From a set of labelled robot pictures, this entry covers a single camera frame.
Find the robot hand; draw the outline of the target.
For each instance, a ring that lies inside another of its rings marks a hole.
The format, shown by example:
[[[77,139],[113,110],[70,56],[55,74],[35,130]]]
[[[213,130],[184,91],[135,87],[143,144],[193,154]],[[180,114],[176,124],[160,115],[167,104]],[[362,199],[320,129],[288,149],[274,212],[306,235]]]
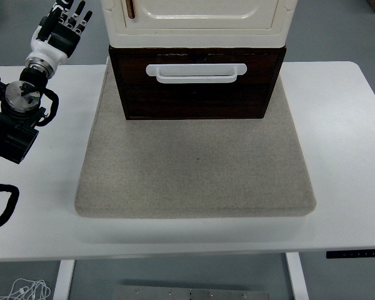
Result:
[[[75,51],[81,35],[89,22],[92,11],[81,14],[86,5],[80,1],[70,13],[73,1],[55,1],[48,15],[44,16],[31,38],[32,53],[27,61],[37,59],[51,68],[65,63]]]

